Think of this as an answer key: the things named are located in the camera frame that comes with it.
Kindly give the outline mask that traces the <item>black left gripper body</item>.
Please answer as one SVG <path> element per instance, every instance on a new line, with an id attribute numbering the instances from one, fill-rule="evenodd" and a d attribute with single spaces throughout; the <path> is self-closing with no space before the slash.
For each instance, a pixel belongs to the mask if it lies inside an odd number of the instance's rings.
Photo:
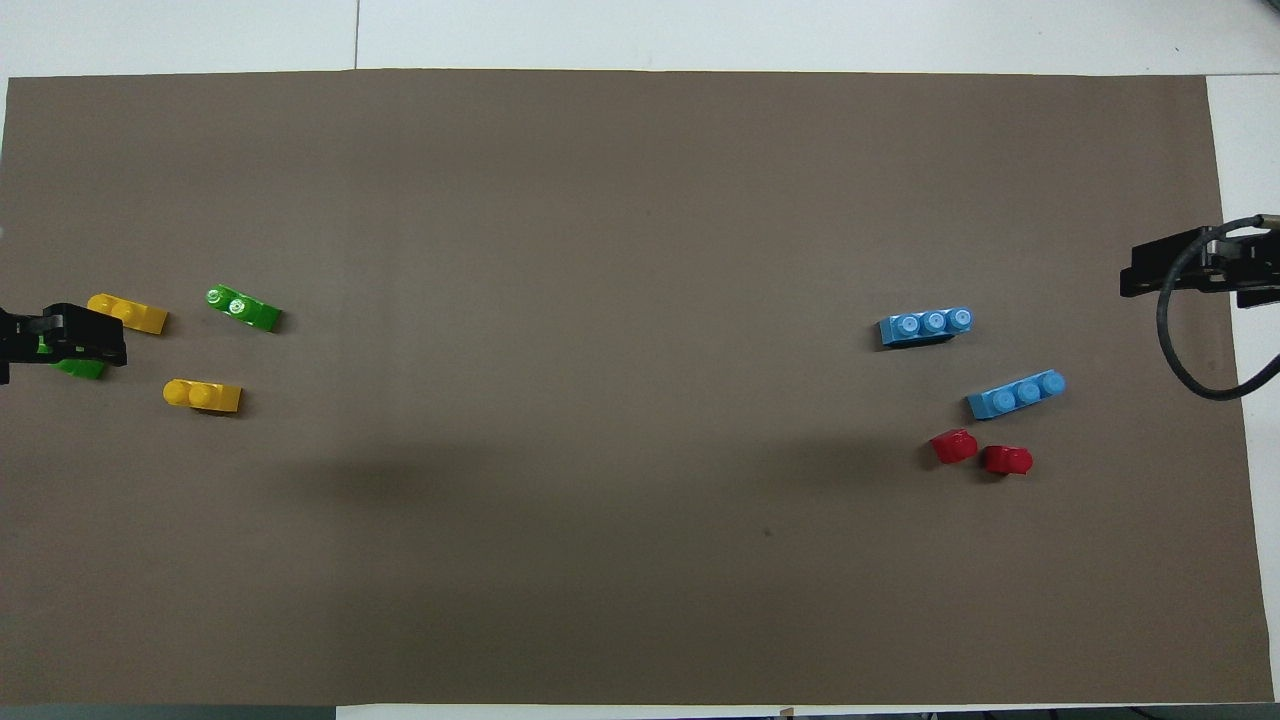
<path id="1" fill-rule="evenodd" d="M 120 319 L 74 304 L 52 304 L 40 314 L 1 310 L 1 384 L 13 364 L 90 360 L 109 366 L 128 363 Z"/>

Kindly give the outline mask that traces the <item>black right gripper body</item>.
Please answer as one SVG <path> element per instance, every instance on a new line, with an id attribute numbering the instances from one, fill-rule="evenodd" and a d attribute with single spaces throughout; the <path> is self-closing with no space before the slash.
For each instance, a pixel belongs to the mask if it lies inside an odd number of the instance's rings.
<path id="1" fill-rule="evenodd" d="M 1221 237 L 1199 249 L 1174 282 L 1175 290 L 1201 293 L 1235 295 L 1239 309 L 1251 309 L 1279 301 L 1279 225 L 1248 224 L 1249 234 L 1235 236 L 1233 229 L 1202 225 L 1161 240 L 1142 243 L 1132 250 L 1130 265 L 1121 270 L 1119 292 L 1132 299 L 1160 291 L 1180 252 L 1201 236 L 1219 232 Z"/>

